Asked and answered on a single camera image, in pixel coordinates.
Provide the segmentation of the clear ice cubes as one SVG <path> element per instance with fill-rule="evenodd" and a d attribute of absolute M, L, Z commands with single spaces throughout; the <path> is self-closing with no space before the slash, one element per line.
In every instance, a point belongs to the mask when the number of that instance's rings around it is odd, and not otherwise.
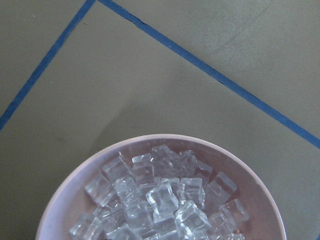
<path fill-rule="evenodd" d="M 73 240 L 242 240 L 249 220 L 225 173 L 167 145 L 131 163 L 119 154 L 84 190 L 96 207 L 69 230 Z"/>

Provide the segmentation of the pink bowl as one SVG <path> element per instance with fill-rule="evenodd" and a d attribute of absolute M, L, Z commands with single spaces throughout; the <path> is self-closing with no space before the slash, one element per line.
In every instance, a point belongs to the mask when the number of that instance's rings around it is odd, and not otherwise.
<path fill-rule="evenodd" d="M 224 172 L 239 187 L 239 198 L 249 213 L 249 221 L 241 226 L 248 240 L 285 240 L 285 227 L 278 207 L 261 179 L 238 157 L 227 150 L 191 136 L 151 134 L 120 141 L 97 152 L 78 166 L 60 185 L 48 203 L 36 233 L 37 240 L 69 240 L 69 229 L 81 213 L 93 210 L 94 204 L 84 186 L 102 166 L 118 155 L 131 163 L 152 147 L 168 145 L 176 152 L 193 150 L 195 155 Z"/>

